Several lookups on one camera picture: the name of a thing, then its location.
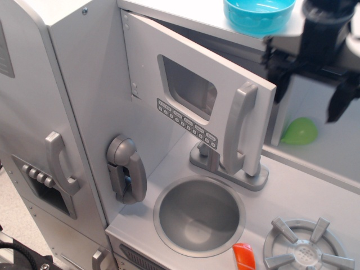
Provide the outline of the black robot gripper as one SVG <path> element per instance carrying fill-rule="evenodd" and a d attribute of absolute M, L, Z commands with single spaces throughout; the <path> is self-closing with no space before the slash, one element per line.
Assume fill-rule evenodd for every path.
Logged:
<path fill-rule="evenodd" d="M 302 33 L 296 36 L 270 35 L 264 38 L 263 64 L 267 79 L 276 85 L 274 102 L 283 99 L 293 73 L 333 71 L 358 75 L 359 57 L 346 44 L 358 1 L 304 1 Z M 353 100 L 359 99 L 359 77 L 341 82 L 331 97 L 327 122 L 340 119 Z"/>

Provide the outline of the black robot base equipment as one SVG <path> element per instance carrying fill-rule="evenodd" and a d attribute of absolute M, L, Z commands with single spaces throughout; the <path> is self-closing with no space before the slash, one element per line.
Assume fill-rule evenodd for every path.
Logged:
<path fill-rule="evenodd" d="M 1 227 L 1 270 L 3 269 L 61 269 L 51 255 L 42 256 L 14 238 Z"/>

